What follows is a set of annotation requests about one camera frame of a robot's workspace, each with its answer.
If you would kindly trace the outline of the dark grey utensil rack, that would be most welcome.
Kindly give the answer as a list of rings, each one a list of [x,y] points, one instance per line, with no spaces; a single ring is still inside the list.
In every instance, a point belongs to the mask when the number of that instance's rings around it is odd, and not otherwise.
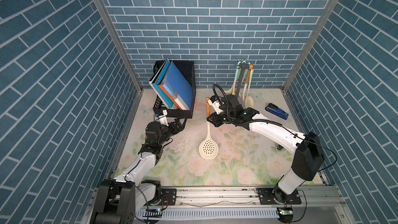
[[[243,81],[244,81],[244,79],[246,79],[246,77],[248,75],[250,65],[251,65],[251,63],[247,62],[246,60],[241,61],[239,74],[238,74],[237,81],[235,84],[235,89],[234,89],[234,92],[232,93],[236,97],[239,97],[239,93],[240,93]]]

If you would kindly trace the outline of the wooden handled cream skimmer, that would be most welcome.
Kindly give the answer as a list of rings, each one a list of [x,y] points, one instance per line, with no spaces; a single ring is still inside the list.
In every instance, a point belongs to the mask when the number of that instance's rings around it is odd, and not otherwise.
[[[211,138],[210,123],[207,121],[207,136],[199,146],[199,154],[203,159],[212,160],[218,155],[219,147]]]

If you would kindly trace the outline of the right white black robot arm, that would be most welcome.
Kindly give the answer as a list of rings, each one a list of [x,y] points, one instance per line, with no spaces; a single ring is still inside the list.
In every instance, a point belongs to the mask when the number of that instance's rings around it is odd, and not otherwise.
[[[215,127],[232,124],[256,132],[270,139],[293,155],[291,168],[272,190],[272,198],[286,204],[306,181],[312,181],[324,162],[324,152],[316,134],[293,131],[281,123],[271,121],[253,108],[243,108],[235,95],[206,99],[208,123]]]

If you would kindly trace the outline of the diagonal mint handled skimmer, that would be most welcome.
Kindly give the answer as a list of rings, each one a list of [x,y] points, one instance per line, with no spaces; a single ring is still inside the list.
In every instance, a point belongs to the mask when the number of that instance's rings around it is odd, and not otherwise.
[[[244,93],[246,93],[246,94],[245,94],[245,96],[243,96],[243,100],[246,100],[246,98],[249,96],[249,90],[250,90],[250,86],[251,86],[253,73],[254,73],[254,70],[252,68],[250,68],[247,78],[246,78],[246,84],[245,84],[245,89],[244,89]]]

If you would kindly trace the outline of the wooden handled white spoon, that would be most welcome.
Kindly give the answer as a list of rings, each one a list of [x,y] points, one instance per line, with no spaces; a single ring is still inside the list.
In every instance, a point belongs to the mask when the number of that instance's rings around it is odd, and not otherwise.
[[[253,98],[250,95],[246,98],[246,100],[244,100],[244,102],[245,102],[245,108],[253,108],[254,107],[254,100],[253,100]]]

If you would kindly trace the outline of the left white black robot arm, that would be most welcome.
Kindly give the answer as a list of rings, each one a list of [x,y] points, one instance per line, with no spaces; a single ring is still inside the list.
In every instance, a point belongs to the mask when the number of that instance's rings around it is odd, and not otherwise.
[[[158,180],[144,180],[144,176],[159,162],[164,146],[171,143],[172,136],[182,132],[187,117],[167,122],[166,117],[150,122],[145,130],[145,143],[135,161],[114,179],[102,181],[98,188],[91,224],[131,224],[139,220],[151,224],[149,216],[136,218],[142,207],[149,211],[151,203],[162,199],[161,183]]]

